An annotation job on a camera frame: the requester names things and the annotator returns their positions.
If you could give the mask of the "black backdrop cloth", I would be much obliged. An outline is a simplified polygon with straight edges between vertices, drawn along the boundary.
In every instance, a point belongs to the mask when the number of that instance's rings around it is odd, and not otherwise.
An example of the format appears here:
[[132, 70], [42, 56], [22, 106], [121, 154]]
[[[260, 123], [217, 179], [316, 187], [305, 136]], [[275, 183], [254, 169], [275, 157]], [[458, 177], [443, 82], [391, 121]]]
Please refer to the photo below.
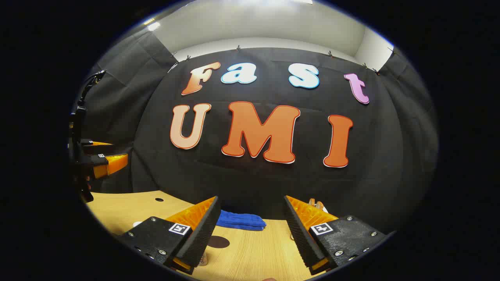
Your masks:
[[[130, 36], [88, 73], [106, 71], [86, 96], [82, 136], [130, 155], [95, 192], [161, 190], [225, 211], [283, 219], [285, 195], [322, 201], [382, 232], [405, 223], [429, 190], [439, 150], [430, 93], [396, 50], [379, 73], [289, 48], [224, 50], [177, 62], [152, 33]], [[278, 106], [300, 111], [295, 161], [224, 155], [233, 114], [254, 105], [262, 122]]]

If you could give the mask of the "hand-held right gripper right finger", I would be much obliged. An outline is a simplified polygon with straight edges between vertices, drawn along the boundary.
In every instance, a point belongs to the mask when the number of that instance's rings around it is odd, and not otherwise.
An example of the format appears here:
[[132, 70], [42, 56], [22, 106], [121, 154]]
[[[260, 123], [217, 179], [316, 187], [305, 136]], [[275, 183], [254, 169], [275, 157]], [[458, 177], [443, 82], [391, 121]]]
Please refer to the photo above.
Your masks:
[[347, 266], [393, 235], [356, 216], [336, 217], [291, 196], [284, 197], [284, 216], [311, 275]]

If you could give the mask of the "dark round coaster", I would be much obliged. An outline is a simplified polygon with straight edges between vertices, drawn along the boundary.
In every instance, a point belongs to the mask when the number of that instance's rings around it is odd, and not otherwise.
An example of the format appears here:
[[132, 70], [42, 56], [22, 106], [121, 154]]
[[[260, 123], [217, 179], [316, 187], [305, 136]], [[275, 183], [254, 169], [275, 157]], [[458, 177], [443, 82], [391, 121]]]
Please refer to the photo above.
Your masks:
[[219, 235], [212, 235], [207, 244], [208, 247], [223, 249], [230, 245], [230, 241]]

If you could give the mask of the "blue folded towel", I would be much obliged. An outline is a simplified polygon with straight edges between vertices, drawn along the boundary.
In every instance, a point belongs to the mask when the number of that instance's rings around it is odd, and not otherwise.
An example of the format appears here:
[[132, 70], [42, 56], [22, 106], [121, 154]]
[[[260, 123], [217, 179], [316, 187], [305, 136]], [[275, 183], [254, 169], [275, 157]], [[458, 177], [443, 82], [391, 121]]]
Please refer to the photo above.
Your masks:
[[235, 228], [245, 231], [263, 231], [267, 224], [258, 215], [238, 214], [222, 210], [217, 226], [224, 228]]

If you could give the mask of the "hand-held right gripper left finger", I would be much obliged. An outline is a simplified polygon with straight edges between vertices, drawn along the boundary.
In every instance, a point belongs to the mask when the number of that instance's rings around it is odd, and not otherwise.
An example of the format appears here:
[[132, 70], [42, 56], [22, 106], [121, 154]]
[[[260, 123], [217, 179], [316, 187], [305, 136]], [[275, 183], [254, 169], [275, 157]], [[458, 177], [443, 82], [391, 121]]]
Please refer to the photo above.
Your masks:
[[198, 267], [220, 216], [218, 196], [166, 219], [151, 216], [117, 236], [138, 254], [191, 275]]

